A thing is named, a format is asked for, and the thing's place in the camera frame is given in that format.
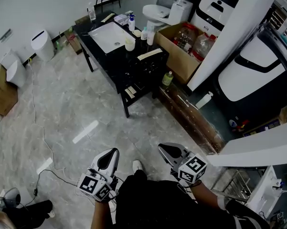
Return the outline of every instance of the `white cup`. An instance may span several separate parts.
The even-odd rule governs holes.
[[[125,48],[127,51],[133,51],[135,49],[135,42],[133,43],[125,43]]]

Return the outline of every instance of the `plastic bottle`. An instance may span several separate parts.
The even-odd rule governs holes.
[[[194,43],[190,56],[197,58],[199,61],[203,61],[214,45],[215,39],[216,37],[214,35],[210,37],[206,33],[200,35]]]
[[[211,100],[211,97],[213,96],[212,92],[209,92],[206,94],[195,106],[200,109],[202,108],[206,103],[208,103]]]
[[[148,39],[147,39],[148,45],[150,46],[153,45],[154,36],[155,36],[154,26],[150,25],[149,30],[148,30]]]
[[[95,7],[92,4],[92,2],[90,2],[88,4],[87,11],[88,11],[88,15],[89,15],[90,21],[94,21],[96,19],[96,11],[95,11]]]
[[[185,52],[189,53],[197,37],[197,29],[194,25],[184,23],[176,37],[174,37],[174,44],[179,46]]]
[[[128,28],[131,32],[135,30],[135,20],[132,13],[129,15]]]
[[[147,31],[147,27],[145,26],[143,31],[141,32],[141,39],[146,40],[147,38],[148,38],[148,31]]]
[[[172,79],[173,79],[172,71],[170,71],[169,73],[165,73],[165,75],[162,78],[162,87],[164,89],[167,89],[171,84]]]

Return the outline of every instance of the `green bottle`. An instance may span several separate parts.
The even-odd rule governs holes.
[[[172,71],[170,71],[169,73],[165,73],[165,75],[162,78],[162,87],[164,89],[167,89],[171,84],[172,79],[173,79]]]

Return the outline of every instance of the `shoe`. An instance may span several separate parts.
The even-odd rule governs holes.
[[[133,161],[133,171],[134,171],[134,173],[137,170],[143,170],[143,166],[142,166],[142,163],[139,160],[134,160]]]
[[[54,210],[51,210],[50,213],[48,213],[48,215],[49,215],[51,218],[54,218],[54,217],[55,217],[55,212],[54,212]]]

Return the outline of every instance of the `white washbasin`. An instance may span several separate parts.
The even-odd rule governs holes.
[[[114,22],[110,22],[88,33],[104,53],[109,53],[125,45],[126,37],[135,43],[135,39]]]

